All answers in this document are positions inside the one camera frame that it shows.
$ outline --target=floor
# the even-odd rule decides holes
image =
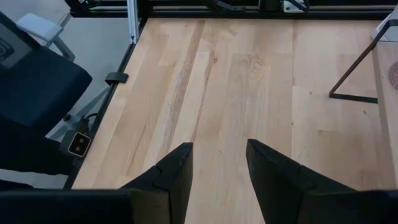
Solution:
[[[0,11],[17,21],[28,12],[33,12],[58,22],[68,12],[63,0],[2,0]],[[115,72],[129,45],[127,19],[72,18],[61,33],[63,41],[76,55],[75,63],[86,69],[93,81],[75,105],[82,108],[90,98],[102,90],[109,72]],[[40,188],[60,188],[66,176],[10,172],[0,169],[0,179],[32,184]]]
[[[263,223],[255,138],[355,189],[396,188],[377,105],[327,95],[378,23],[149,19],[73,187],[118,188],[193,142],[186,223]],[[376,96],[372,55],[339,91]]]

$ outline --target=wire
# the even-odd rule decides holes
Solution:
[[[98,113],[89,114],[89,115],[86,116],[86,119],[88,119],[88,118],[90,118],[90,117],[92,117],[92,116],[97,116],[97,115],[98,115]]]

